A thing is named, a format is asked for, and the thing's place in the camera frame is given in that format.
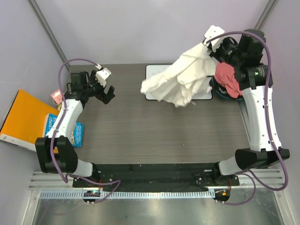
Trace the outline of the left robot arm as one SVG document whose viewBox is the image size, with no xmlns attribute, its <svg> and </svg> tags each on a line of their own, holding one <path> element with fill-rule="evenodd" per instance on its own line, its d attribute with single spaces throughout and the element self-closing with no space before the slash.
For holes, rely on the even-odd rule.
<svg viewBox="0 0 300 225">
<path fill-rule="evenodd" d="M 93 163 L 79 160 L 71 144 L 72 132 L 79 115 L 89 98 L 95 97 L 108 104 L 114 97 L 114 87 L 110 86 L 105 92 L 106 80 L 111 75 L 107 68 L 93 70 L 91 73 L 72 72 L 71 82 L 67 85 L 60 113 L 44 136 L 35 142 L 38 161 L 44 173 L 70 174 L 83 177 L 89 187 L 95 187 L 99 181 L 97 166 Z"/>
</svg>

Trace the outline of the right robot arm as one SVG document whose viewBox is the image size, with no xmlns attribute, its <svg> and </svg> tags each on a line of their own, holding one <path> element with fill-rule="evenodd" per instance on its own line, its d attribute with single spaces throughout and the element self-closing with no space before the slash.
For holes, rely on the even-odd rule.
<svg viewBox="0 0 300 225">
<path fill-rule="evenodd" d="M 282 147 L 272 108 L 271 54 L 262 31 L 248 29 L 225 32 L 211 26 L 205 34 L 210 56 L 234 69 L 247 115 L 249 148 L 237 149 L 233 157 L 217 162 L 212 181 L 223 185 L 229 176 L 280 164 L 288 181 L 284 161 L 290 151 Z"/>
</svg>

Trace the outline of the white t-shirt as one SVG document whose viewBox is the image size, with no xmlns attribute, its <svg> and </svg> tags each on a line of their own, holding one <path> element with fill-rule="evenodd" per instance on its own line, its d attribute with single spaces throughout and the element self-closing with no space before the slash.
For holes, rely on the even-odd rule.
<svg viewBox="0 0 300 225">
<path fill-rule="evenodd" d="M 182 53 L 166 70 L 143 80 L 140 92 L 175 107 L 185 107 L 195 95 L 212 90 L 210 81 L 216 66 L 208 47 L 200 43 Z"/>
</svg>

